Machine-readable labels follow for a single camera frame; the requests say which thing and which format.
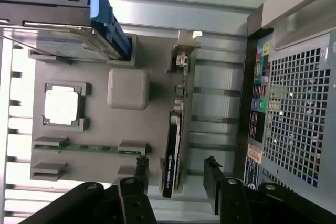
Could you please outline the green RAM stick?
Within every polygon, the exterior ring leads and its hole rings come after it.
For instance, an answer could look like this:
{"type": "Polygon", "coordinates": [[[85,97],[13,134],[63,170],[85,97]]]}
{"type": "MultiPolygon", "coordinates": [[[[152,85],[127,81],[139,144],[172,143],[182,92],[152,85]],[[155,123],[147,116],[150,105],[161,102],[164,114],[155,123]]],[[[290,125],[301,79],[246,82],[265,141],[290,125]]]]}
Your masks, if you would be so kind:
{"type": "Polygon", "coordinates": [[[115,146],[99,146],[99,145],[80,145],[61,143],[57,146],[36,144],[34,146],[36,150],[48,150],[48,151],[77,151],[77,152],[91,152],[91,153],[109,153],[109,154],[127,154],[127,155],[141,155],[141,151],[127,151],[118,149],[115,146]]]}

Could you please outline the grey plastic parts rack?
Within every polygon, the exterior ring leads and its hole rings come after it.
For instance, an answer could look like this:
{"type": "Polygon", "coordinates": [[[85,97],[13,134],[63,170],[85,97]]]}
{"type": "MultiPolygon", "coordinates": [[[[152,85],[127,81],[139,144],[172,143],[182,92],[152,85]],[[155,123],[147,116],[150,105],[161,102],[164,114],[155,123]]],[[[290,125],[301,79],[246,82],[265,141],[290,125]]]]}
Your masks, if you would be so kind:
{"type": "Polygon", "coordinates": [[[173,110],[174,87],[182,81],[168,73],[177,38],[132,35],[130,61],[90,62],[45,56],[36,61],[30,177],[113,183],[132,176],[138,156],[149,160],[149,183],[162,182],[173,110]],[[79,93],[77,120],[52,124],[44,117],[51,86],[74,87],[79,93]],[[115,146],[141,155],[36,150],[36,144],[115,146]]]}

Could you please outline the black open PC case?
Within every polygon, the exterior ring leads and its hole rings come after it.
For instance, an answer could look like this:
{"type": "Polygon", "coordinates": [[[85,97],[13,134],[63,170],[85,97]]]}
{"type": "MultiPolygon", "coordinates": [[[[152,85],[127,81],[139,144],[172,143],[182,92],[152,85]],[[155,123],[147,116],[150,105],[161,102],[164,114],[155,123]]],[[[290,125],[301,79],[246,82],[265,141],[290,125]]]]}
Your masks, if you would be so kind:
{"type": "Polygon", "coordinates": [[[336,214],[336,0],[266,0],[247,19],[234,169],[336,214]]]}

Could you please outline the silver CPU chip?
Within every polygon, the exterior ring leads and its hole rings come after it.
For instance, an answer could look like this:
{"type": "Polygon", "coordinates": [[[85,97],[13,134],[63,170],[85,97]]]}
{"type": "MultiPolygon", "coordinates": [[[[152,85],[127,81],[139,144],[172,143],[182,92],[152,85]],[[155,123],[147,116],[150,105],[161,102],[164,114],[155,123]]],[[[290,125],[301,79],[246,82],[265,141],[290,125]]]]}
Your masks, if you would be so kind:
{"type": "Polygon", "coordinates": [[[46,91],[44,117],[52,124],[72,125],[78,106],[79,93],[74,87],[53,85],[46,91]]]}

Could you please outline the hard disk with blue carrier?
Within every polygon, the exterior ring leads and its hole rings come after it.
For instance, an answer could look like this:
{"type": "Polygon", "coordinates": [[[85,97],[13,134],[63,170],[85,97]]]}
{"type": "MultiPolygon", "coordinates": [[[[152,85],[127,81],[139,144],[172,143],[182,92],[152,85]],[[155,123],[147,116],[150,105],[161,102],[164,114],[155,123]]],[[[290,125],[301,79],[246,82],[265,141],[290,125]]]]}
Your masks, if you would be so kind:
{"type": "Polygon", "coordinates": [[[131,39],[109,0],[0,0],[0,36],[69,60],[131,59],[131,39]]]}

